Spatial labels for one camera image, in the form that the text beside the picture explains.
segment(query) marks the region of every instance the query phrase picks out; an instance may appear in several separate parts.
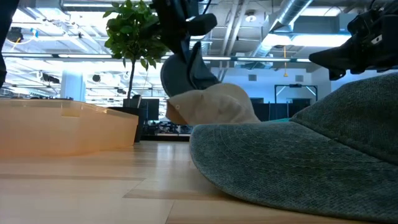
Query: light wood box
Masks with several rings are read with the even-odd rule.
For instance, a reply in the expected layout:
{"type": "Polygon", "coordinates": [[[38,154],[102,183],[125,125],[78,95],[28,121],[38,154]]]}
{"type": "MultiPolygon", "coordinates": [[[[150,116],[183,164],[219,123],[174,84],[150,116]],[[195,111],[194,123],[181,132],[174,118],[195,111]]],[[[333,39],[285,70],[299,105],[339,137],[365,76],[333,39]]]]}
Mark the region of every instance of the light wood box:
{"type": "Polygon", "coordinates": [[[0,100],[0,157],[131,147],[138,116],[70,100],[0,100]]]}

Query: plant pot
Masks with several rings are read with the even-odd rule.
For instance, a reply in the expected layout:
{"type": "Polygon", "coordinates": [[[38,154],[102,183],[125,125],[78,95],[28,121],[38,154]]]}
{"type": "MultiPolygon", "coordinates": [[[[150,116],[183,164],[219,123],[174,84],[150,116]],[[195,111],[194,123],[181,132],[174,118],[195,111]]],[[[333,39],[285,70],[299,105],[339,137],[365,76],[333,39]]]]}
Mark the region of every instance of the plant pot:
{"type": "Polygon", "coordinates": [[[138,125],[137,125],[136,136],[134,137],[134,142],[139,142],[142,135],[142,128],[144,127],[145,120],[147,119],[147,110],[140,108],[119,107],[119,106],[112,106],[109,107],[109,109],[138,116],[138,125]]]}

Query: office ceiling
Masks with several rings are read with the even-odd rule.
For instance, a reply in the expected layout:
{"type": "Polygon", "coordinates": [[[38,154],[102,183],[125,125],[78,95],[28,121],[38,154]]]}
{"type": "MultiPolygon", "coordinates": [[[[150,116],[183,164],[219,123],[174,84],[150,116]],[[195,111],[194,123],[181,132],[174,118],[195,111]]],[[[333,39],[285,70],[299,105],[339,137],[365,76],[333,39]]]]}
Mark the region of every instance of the office ceiling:
{"type": "MultiPolygon", "coordinates": [[[[264,25],[264,19],[267,15],[279,10],[280,0],[251,0],[247,4],[244,12],[239,10],[242,7],[240,0],[238,12],[235,18],[237,20],[240,13],[246,13],[252,10],[256,16],[254,22],[247,22],[243,19],[238,34],[233,42],[230,55],[236,53],[252,52],[261,43],[264,33],[261,30],[264,25]]],[[[15,53],[42,53],[42,54],[110,54],[110,51],[104,47],[107,40],[106,22],[109,19],[102,18],[105,7],[99,4],[109,4],[111,0],[94,1],[94,0],[64,0],[67,6],[60,7],[58,10],[38,11],[21,7],[16,12],[12,27],[21,27],[24,39],[15,44],[9,40],[3,47],[3,52],[15,53]]],[[[203,10],[207,0],[199,3],[200,10],[203,10]]],[[[345,9],[349,13],[356,14],[363,10],[369,1],[322,1],[314,0],[309,7],[303,11],[302,16],[336,16],[345,9]]],[[[208,12],[213,13],[218,21],[218,25],[206,35],[202,41],[208,45],[204,52],[206,55],[222,55],[222,46],[227,33],[228,21],[230,18],[230,9],[234,4],[234,0],[212,0],[208,12]]],[[[273,47],[269,52],[274,57],[296,57],[308,58],[309,54],[323,50],[322,47],[302,47],[288,45],[285,49],[273,47]]],[[[44,88],[28,88],[31,93],[42,95],[56,95],[59,89],[46,88],[44,83],[38,78],[38,72],[47,73],[58,79],[62,79],[62,70],[70,67],[84,70],[87,76],[87,86],[92,87],[88,90],[88,98],[99,98],[98,96],[118,96],[115,89],[99,89],[106,86],[120,86],[126,88],[128,86],[128,72],[131,65],[123,67],[121,62],[104,62],[101,59],[89,62],[63,62],[62,60],[49,59],[29,59],[26,58],[6,58],[9,85],[32,85],[44,88]],[[102,82],[92,81],[94,74],[106,77],[102,82]]],[[[283,63],[274,63],[268,69],[278,70],[283,67],[283,63]]],[[[150,68],[146,72],[138,63],[134,74],[134,91],[146,96],[165,96],[161,90],[160,68],[161,63],[157,65],[157,69],[150,68]]],[[[311,63],[289,63],[289,68],[306,68],[313,69],[311,63]]]]}

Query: wooden floor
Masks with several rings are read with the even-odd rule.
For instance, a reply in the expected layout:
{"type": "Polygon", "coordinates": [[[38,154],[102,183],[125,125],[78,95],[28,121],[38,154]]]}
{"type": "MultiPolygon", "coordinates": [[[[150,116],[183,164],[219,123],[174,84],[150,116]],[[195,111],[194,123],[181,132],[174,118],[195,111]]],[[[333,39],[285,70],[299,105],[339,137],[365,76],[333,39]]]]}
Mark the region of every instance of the wooden floor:
{"type": "Polygon", "coordinates": [[[0,223],[356,223],[241,202],[214,188],[188,143],[77,157],[0,159],[0,223]]]}

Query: tree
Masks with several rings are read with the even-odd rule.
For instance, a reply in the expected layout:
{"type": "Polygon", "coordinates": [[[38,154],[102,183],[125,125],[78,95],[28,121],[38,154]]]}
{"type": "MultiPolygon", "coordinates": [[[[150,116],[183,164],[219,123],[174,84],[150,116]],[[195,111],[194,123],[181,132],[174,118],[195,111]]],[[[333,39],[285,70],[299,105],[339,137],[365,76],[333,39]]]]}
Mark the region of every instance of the tree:
{"type": "Polygon", "coordinates": [[[108,17],[112,13],[118,13],[118,15],[108,20],[106,24],[109,39],[105,42],[105,47],[111,49],[113,58],[123,59],[124,67],[126,67],[126,60],[132,62],[127,93],[127,98],[130,99],[136,61],[140,60],[147,71],[149,66],[156,68],[156,62],[160,62],[167,48],[160,41],[159,34],[150,37],[142,36],[142,28],[157,20],[157,16],[142,0],[134,3],[127,0],[121,5],[112,2],[112,8],[106,11],[103,17],[108,17]]]}

